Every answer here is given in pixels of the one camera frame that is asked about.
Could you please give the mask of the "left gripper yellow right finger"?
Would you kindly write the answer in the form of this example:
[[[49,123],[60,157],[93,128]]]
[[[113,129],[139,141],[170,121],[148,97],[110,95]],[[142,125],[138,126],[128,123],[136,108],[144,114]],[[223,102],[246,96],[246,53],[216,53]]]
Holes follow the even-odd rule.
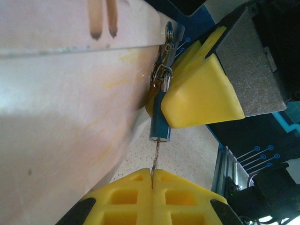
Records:
[[[241,225],[227,200],[162,169],[153,178],[154,225]]]

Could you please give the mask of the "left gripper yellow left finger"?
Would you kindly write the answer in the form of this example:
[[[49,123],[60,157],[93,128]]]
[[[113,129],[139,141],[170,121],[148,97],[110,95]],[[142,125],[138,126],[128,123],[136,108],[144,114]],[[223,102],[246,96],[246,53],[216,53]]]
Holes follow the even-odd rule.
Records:
[[[150,225],[152,180],[148,168],[87,193],[59,225]]]

